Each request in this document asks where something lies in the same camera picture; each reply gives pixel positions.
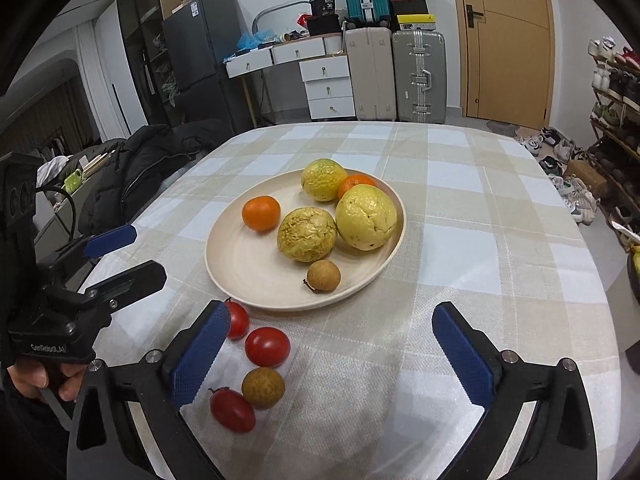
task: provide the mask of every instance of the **cherry tomato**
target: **cherry tomato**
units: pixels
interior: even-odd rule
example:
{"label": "cherry tomato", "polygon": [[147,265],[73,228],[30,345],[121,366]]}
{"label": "cherry tomato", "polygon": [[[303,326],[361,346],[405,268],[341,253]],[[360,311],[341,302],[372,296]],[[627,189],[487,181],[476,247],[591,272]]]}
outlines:
{"label": "cherry tomato", "polygon": [[236,433],[248,433],[255,427],[254,409],[241,394],[229,388],[211,391],[209,409],[222,426]]}
{"label": "cherry tomato", "polygon": [[240,339],[249,331],[249,315],[242,305],[235,301],[225,301],[231,315],[231,327],[226,335],[229,339]]}
{"label": "cherry tomato", "polygon": [[291,343],[282,330],[266,326],[247,336],[244,351],[254,365],[275,368],[289,357]]}

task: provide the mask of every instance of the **floor mat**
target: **floor mat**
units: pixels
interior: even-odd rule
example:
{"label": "floor mat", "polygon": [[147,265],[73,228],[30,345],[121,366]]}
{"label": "floor mat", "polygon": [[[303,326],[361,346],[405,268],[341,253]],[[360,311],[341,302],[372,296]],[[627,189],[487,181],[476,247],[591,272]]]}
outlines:
{"label": "floor mat", "polygon": [[504,135],[506,137],[515,137],[519,126],[511,123],[501,123],[500,121],[487,121],[486,127],[494,134]]}

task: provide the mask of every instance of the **refrigerator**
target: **refrigerator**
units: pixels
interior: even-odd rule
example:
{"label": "refrigerator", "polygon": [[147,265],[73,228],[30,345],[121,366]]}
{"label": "refrigerator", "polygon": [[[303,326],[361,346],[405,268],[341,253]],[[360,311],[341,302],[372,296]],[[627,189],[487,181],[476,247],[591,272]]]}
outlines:
{"label": "refrigerator", "polygon": [[233,0],[194,0],[162,22],[188,121],[218,119],[235,135],[253,128],[239,77],[229,79],[223,60],[234,54],[240,24]]}

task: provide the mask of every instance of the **human hand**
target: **human hand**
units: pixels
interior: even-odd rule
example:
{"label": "human hand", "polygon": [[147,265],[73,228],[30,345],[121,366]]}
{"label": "human hand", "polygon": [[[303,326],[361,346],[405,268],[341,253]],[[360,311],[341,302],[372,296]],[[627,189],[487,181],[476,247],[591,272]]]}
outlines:
{"label": "human hand", "polygon": [[[61,364],[60,371],[67,378],[58,389],[61,400],[76,400],[84,378],[86,365]],[[7,368],[15,389],[28,399],[37,399],[45,402],[40,393],[40,388],[49,386],[49,375],[44,365],[28,357],[18,357],[13,366]]]}

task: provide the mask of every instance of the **round plate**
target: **round plate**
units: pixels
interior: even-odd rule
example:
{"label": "round plate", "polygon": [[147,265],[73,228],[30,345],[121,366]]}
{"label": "round plate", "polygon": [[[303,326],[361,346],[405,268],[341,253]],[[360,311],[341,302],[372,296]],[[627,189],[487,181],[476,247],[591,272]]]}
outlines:
{"label": "round plate", "polygon": [[[366,174],[346,170],[349,174]],[[385,182],[370,176],[389,195],[398,212],[392,237],[373,251],[350,248],[337,237],[326,257],[340,269],[342,281],[326,294],[314,294],[302,280],[310,264],[290,260],[278,250],[278,229],[259,234],[242,222],[244,204],[257,196],[270,195],[279,203],[281,220],[299,207],[319,207],[335,218],[337,202],[316,202],[300,187],[302,170],[274,176],[236,198],[211,228],[205,248],[205,263],[211,279],[228,296],[241,303],[267,310],[307,310],[318,308],[354,294],[372,282],[396,254],[404,231],[406,212],[398,194]]]}

